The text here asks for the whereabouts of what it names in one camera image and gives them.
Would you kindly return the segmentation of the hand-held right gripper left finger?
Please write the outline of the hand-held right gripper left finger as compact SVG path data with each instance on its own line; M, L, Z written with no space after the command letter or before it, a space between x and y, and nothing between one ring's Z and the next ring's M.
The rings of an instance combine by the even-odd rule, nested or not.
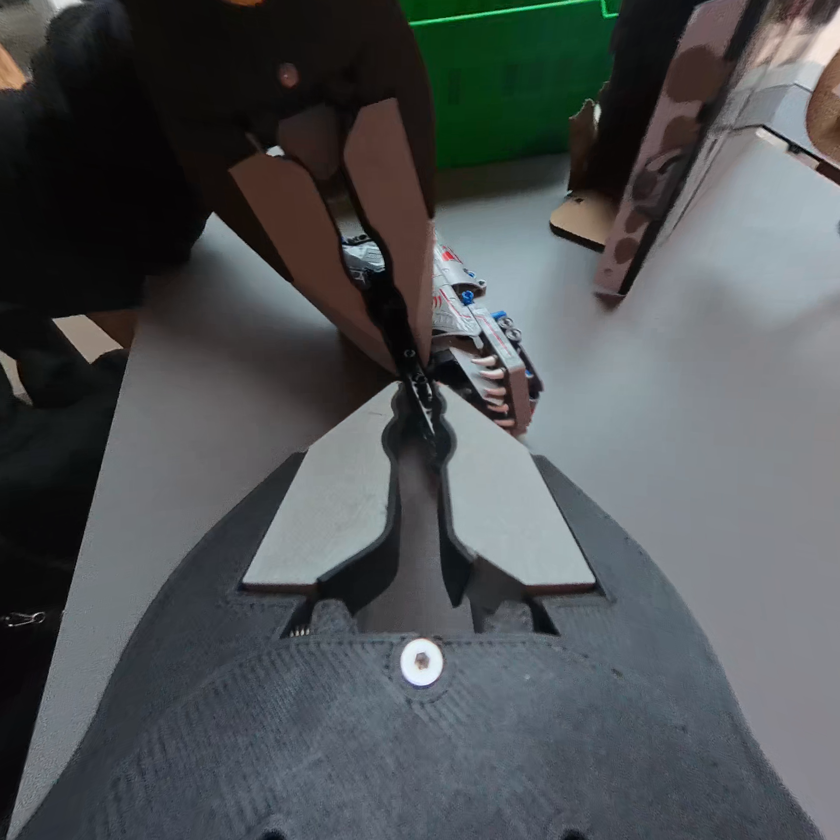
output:
M248 592L339 600L352 614L396 577L400 498L392 437L402 431L391 383L313 443L241 585Z

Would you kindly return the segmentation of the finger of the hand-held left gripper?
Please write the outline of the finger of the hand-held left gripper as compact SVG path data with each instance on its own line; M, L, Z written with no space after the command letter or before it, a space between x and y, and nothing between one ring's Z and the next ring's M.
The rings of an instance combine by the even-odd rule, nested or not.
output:
M343 164L364 227L391 261L420 361L426 363L433 331L434 223L395 98L358 111L344 143Z
M340 234L310 172L256 153L229 174L274 246L281 273L342 335L390 373L395 363L345 270Z

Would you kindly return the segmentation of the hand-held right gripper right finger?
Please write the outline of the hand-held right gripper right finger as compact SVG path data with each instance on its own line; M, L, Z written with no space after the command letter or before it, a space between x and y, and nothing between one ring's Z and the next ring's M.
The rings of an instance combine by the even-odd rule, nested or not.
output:
M540 462L450 387L439 387L440 563L453 606L592 592L595 574Z

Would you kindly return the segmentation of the grey red lego vehicle model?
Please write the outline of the grey red lego vehicle model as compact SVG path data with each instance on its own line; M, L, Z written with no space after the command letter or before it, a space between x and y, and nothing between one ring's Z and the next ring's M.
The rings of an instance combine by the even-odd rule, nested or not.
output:
M404 363L411 389L423 402L424 420L413 425L428 446L432 467L441 470L454 440L440 425L445 411L427 399L440 385L514 437L524 435L543 392L543 383L522 346L522 332L505 311L490 311L487 284L437 238L433 249L432 339L428 362Z

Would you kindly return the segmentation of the person's left forearm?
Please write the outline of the person's left forearm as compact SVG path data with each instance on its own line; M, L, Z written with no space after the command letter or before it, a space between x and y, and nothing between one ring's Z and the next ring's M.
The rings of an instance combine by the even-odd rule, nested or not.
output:
M1 100L1 302L55 319L135 308L179 269L208 212L136 72L120 2L48 24Z

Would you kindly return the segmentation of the dark cardboard lego box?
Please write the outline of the dark cardboard lego box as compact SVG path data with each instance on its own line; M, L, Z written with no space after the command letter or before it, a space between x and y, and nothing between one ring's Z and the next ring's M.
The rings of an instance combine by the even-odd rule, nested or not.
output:
M624 1L612 71L569 119L553 233L597 250L595 294L625 298L720 109L768 2Z

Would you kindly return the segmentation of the person's left hand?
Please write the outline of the person's left hand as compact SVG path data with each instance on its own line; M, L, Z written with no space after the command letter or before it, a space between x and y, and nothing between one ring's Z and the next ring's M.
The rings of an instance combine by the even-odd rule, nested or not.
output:
M300 163L317 183L326 183L340 170L343 124L336 108L320 103L281 119L277 144L284 156Z

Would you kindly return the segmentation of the green plastic bin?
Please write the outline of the green plastic bin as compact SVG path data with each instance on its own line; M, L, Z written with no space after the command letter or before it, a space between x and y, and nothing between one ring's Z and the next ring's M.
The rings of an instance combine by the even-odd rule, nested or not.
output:
M436 113L439 170L567 151L609 78L618 1L401 1Z

